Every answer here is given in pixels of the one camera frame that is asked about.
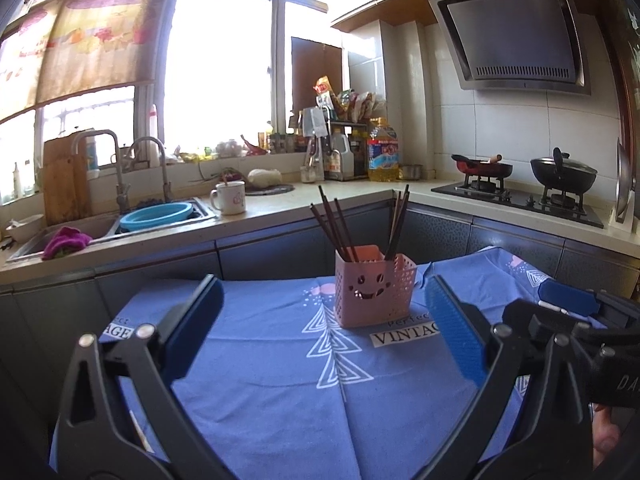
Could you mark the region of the person's hand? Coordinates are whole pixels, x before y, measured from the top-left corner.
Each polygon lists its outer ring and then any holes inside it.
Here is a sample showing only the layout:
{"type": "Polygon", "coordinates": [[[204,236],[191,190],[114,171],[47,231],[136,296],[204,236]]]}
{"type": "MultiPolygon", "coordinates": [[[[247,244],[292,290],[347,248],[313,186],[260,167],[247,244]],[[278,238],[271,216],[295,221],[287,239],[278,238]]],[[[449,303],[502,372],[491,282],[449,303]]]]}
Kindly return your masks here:
{"type": "Polygon", "coordinates": [[[597,468],[620,440],[620,427],[612,422],[612,408],[593,405],[593,468],[597,468]]]}

